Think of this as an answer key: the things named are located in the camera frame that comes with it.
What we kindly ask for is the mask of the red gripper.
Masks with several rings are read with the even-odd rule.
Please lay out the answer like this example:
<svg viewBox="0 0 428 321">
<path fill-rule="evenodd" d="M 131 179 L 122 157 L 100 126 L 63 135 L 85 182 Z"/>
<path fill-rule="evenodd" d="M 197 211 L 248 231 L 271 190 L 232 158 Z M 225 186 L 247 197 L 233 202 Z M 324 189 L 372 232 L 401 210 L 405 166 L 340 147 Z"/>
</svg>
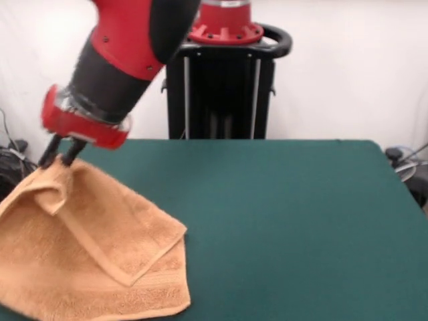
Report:
<svg viewBox="0 0 428 321">
<path fill-rule="evenodd" d="M 119 124 L 107 124 L 90 118 L 77 109 L 71 94 L 57 85 L 52 85 L 45 95 L 41 123 L 54 135 L 38 161 L 39 168 L 48 168 L 55 161 L 61 137 L 73 138 L 70 148 L 61 156 L 62 164 L 70 167 L 86 147 L 86 142 L 115 150 L 124 144 L 132 127 L 130 116 Z"/>
</svg>

